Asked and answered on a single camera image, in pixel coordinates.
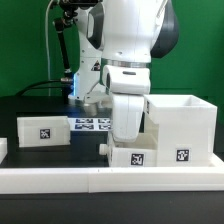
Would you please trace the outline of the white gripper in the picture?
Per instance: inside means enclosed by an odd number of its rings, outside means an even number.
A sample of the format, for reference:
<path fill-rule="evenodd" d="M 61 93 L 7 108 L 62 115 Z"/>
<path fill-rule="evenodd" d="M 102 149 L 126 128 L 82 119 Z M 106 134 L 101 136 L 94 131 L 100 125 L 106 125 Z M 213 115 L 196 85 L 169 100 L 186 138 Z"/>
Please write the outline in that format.
<path fill-rule="evenodd" d="M 134 142 L 138 136 L 144 108 L 140 95 L 112 95 L 112 135 L 117 142 Z"/>

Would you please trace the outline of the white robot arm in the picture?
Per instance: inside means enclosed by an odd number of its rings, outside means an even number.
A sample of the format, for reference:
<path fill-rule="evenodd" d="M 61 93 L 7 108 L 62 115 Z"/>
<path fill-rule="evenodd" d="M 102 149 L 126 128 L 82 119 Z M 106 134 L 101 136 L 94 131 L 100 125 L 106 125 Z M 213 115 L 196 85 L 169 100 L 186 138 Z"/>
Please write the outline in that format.
<path fill-rule="evenodd" d="M 150 93 L 153 58 L 162 58 L 179 36 L 172 0 L 102 0 L 78 16 L 80 67 L 74 96 L 81 102 L 96 88 L 112 98 L 112 137 L 138 136 L 144 96 Z"/>

